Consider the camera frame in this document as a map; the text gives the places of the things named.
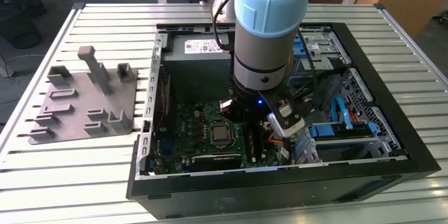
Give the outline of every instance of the floor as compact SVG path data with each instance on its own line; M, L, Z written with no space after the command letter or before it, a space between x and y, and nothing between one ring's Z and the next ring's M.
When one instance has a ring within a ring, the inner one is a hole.
M158 0L42 0L47 14L35 18L35 25L42 33L42 43L27 50L15 49L7 41L0 38L0 54L6 59L11 59L20 55L44 55L64 23L71 7L76 2L87 3L156 3ZM198 3L200 0L168 0L170 3ZM448 24L439 25L434 19L428 23L424 31L415 39L423 51L440 68L442 72L448 76ZM10 115L18 105L18 102L7 101L22 97L27 85L32 79L35 70L42 61L40 56L24 57L8 64L16 71L14 80L0 78L0 125L8 121Z

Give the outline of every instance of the cable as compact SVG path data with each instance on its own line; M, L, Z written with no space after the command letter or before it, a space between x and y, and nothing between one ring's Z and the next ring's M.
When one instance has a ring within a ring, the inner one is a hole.
M310 63L310 68L311 68L311 74L314 76L314 86L315 86L315 98L314 98L314 100L318 102L318 75L316 75L315 64L314 64L314 60L312 60L311 55L310 55L307 42L306 42L306 39L303 38L303 35L302 35L300 31L298 32L298 35L299 35L299 38L302 40L303 50L306 51L306 56L307 56L308 63Z
M162 117L160 117L160 121L159 121L159 124L158 124L156 132L160 130L163 118L166 116L166 94L164 94L164 87L163 87L163 80L162 79L160 79L160 91L162 91Z
M4 65L6 65L7 77L8 77L10 80L14 80L12 76L10 76L10 73L8 73L8 63L7 63L6 57L3 56L3 54L0 54L0 57L2 57Z
M0 102L0 105L2 105L2 104L7 104L7 103L10 103L10 102L19 101L19 100L20 100L20 98L16 98L16 99L14 99L14 100L11 100L11 101Z
M348 68L354 67L351 64L346 64L343 67L339 67L339 68L335 68L334 70L330 70L330 71L326 71L326 72L322 72L319 75L318 75L318 81L335 75L335 74L342 74L347 71ZM311 80L310 82L307 82L302 87L298 88L298 91L296 93L294 94L292 98L296 100L298 98L302 98L304 97L306 95L308 95L312 90L307 90L304 91L303 93L300 93L307 87L310 87L311 85L314 84L314 80Z
M18 60L18 59L24 58L24 57L35 57L35 56L46 57L46 55L20 55L20 56L16 56L12 59L7 60L6 62L11 62L11 61Z
M268 138L268 143L278 143L278 144L283 144L283 141L279 139L272 139L275 135L275 132L271 134L270 138Z
M222 5L219 6L219 8L216 10L215 17L214 17L214 20L212 20L214 35L215 35L216 44L218 44L219 48L226 50L226 51L228 51L227 45L223 45L223 43L222 43L222 41L219 40L219 37L218 37L216 20L218 20L219 14L223 11L223 8L224 8L224 6L227 5L228 2L230 2L230 0L224 0L224 2L222 3Z

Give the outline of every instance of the metal table surface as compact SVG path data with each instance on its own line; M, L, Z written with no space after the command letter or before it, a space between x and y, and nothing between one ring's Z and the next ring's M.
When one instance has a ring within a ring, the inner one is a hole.
M136 223L155 220L126 199L132 144L127 136L30 145L30 132L54 65L86 71L79 46L94 46L107 68L139 69L134 128L142 126L158 23L210 23L195 4L88 4L72 10L0 135L0 223ZM311 5L304 22L346 22L443 171L371 199L166 222L448 222L448 82L390 14L368 5Z

